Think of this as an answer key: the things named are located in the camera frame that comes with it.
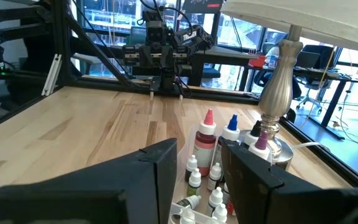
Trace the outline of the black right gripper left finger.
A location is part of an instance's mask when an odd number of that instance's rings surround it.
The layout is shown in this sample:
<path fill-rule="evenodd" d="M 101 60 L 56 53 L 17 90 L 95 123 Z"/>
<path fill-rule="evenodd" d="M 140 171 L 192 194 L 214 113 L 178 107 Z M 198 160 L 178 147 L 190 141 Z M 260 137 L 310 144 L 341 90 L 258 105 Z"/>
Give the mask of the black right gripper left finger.
<path fill-rule="evenodd" d="M 177 140 L 33 184 L 0 187 L 0 223 L 168 223 Z"/>

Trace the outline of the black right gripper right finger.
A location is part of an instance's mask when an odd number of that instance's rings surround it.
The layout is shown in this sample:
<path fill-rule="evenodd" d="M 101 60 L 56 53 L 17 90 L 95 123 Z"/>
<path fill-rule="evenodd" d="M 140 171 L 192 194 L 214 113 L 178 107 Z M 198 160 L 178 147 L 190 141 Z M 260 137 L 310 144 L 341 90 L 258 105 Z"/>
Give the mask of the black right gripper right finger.
<path fill-rule="evenodd" d="M 239 223 L 358 223 L 358 188 L 322 189 L 234 141 L 221 152 Z"/>

